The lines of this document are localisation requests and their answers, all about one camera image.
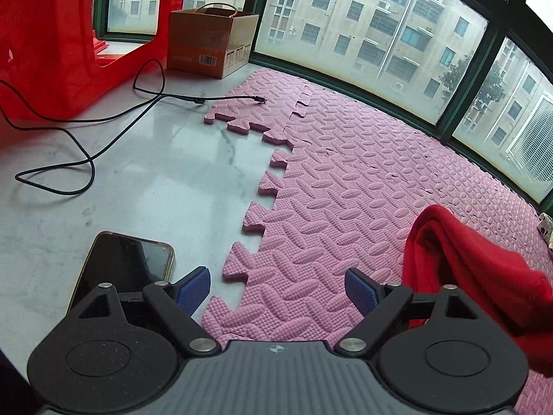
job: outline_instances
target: smartphone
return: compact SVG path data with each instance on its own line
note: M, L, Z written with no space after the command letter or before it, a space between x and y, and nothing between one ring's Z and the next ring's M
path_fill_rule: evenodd
M174 257L167 243L101 232L88 252L67 311L102 282L111 282L122 293L141 292L152 282L168 281Z

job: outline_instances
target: box handle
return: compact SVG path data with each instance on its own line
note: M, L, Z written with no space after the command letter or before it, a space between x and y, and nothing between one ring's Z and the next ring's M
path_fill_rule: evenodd
M234 9L234 14L229 15L229 17L234 17L238 13L238 9L236 9L233 5L228 4L228 3L219 3L219 2L207 3L204 6L200 6L199 8L195 8L194 12L198 12L199 9L206 8L207 6L212 6L214 4L220 4L220 5L223 5L223 6L228 6L229 8L233 8Z

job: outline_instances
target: white and black object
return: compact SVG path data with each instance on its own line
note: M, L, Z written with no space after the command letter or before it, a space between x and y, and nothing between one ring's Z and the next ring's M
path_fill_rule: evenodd
M333 351L324 341L222 351L190 317L209 286L200 267L139 293L94 289L31 354L43 413L512 415L526 382L523 352L455 286L413 294L349 269L364 319ZM428 321L406 329L413 319Z

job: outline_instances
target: pink foam mat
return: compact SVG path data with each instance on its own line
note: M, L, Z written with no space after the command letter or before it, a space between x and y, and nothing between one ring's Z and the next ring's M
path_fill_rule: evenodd
M344 274L358 267L378 282L400 280L405 239L430 204L553 279L553 264L537 232L532 206L467 159L380 110L285 73L261 69L230 94L261 95L215 104L206 123L286 144L266 172L243 230L263 234L257 252L235 243L223 276L246 282L240 307L213 297L202 322L220 342L230 339L318 340L333 345L361 320L344 291ZM553 413L553 380L531 372L517 410Z

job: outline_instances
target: crosshair logo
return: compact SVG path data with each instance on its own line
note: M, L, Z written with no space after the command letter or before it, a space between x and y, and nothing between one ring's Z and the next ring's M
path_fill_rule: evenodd
M269 351L270 352L273 352L275 354L278 354L280 352L284 352L286 348L284 348L284 346L281 346L281 345L273 345L271 346L271 348L269 348Z

